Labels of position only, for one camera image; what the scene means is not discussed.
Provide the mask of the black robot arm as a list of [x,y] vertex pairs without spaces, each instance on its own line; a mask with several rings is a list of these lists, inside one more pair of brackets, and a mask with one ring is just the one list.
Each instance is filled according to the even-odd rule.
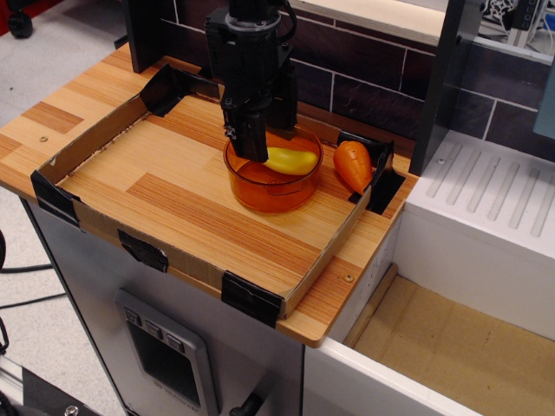
[[224,85],[225,136],[243,159],[267,161],[266,130],[297,123],[296,28],[287,1],[230,1],[205,19],[210,69]]

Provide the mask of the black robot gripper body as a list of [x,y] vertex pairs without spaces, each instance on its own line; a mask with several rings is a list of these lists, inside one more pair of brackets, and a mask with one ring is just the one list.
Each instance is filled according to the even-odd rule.
[[277,12],[254,22],[229,10],[205,20],[211,71],[224,85],[225,136],[239,157],[255,162],[269,158],[267,129],[290,132],[297,123],[297,77],[280,20]]

